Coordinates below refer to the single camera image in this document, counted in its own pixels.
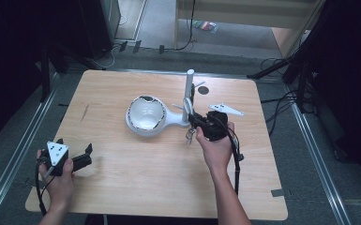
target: white cylindrical object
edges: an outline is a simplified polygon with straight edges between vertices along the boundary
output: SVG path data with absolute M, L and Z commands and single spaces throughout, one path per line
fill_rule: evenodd
M 194 78 L 194 69 L 189 69 L 187 71 L 187 80 L 186 80 L 186 91 L 184 93 L 184 98 L 190 98 L 191 96 L 191 87 L 192 87 L 192 80 Z M 188 114 L 186 109 L 183 109 L 183 122 L 188 122 Z

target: white triangular marker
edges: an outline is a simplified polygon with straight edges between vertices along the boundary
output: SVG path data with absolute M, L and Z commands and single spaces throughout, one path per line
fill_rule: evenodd
M 48 142 L 49 155 L 52 166 L 56 166 L 64 154 L 68 151 L 68 146 L 56 142 Z
M 217 112 L 221 112 L 221 113 L 231 113 L 231 114 L 236 114 L 236 115 L 245 115 L 244 112 L 239 112 L 238 110 L 235 110 L 231 107 L 228 107 L 226 105 L 224 105 L 224 103 L 221 103 L 219 105 L 210 105 L 209 109 L 215 110 Z

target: light wood tabletop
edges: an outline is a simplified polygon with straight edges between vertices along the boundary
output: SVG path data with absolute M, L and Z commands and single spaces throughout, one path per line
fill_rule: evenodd
M 229 114 L 235 123 L 240 151 L 239 199 L 249 218 L 284 220 L 288 216 L 256 83 L 194 76 L 205 82 L 207 95 L 195 92 L 194 109 L 205 115 L 210 104 L 225 103 L 244 112 Z M 182 105 L 186 76 L 87 70 L 78 85 L 55 140 L 64 139 L 69 156 L 84 153 L 93 144 L 93 163 L 76 173 L 70 212 L 156 217 L 216 218 L 212 179 L 203 151 L 194 139 L 188 145 L 187 128 L 167 127 L 157 136 L 145 138 L 132 132 L 125 115 L 138 96 L 159 98 L 174 113 L 172 104 Z M 233 182 L 234 164 L 229 176 Z M 44 196 L 49 205 L 49 195 Z M 25 203 L 38 211 L 32 189 Z

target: human hand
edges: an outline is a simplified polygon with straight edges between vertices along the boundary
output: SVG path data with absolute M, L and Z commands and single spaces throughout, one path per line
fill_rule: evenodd
M 37 158 L 40 157 L 41 153 L 41 150 L 38 150 Z M 63 174 L 61 176 L 54 177 L 54 179 L 53 176 L 48 176 L 44 179 L 43 177 L 48 170 L 45 164 L 41 164 L 39 166 L 39 173 L 42 176 L 45 186 L 51 182 L 46 188 L 49 192 L 49 196 L 51 197 L 51 205 L 48 213 L 67 213 L 74 189 L 73 180 L 75 178 L 75 174 L 72 173 L 73 166 L 72 159 L 68 158 L 63 166 Z
M 234 130 L 234 123 L 228 127 Z M 232 144 L 228 137 L 209 142 L 203 135 L 203 130 L 197 127 L 197 141 L 203 149 L 203 157 L 211 173 L 227 174 L 227 167 L 233 153 Z

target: wooden desk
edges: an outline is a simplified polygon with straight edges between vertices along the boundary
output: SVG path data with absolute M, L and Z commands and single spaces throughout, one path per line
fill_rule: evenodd
M 245 159 L 240 162 L 239 199 L 252 219 L 288 216 L 276 162 L 254 81 L 195 76 L 210 92 L 195 94 L 195 111 L 224 102 L 245 116 L 229 115 Z M 153 138 L 134 134 L 125 122 L 130 102 L 141 95 L 182 105 L 186 76 L 85 71 L 55 140 L 63 138 L 73 158 L 93 144 L 92 165 L 76 172 L 70 212 L 161 217 L 216 218 L 215 191 L 196 140 L 187 145 L 186 128 L 168 127 Z M 229 166 L 233 181 L 233 161 Z M 46 194 L 45 203 L 49 203 Z M 33 189 L 25 207 L 38 211 Z
M 178 20 L 191 19 L 192 0 L 176 0 L 174 47 Z M 324 0 L 201 0 L 194 20 L 273 27 L 283 57 L 298 47 L 299 39 L 315 24 Z

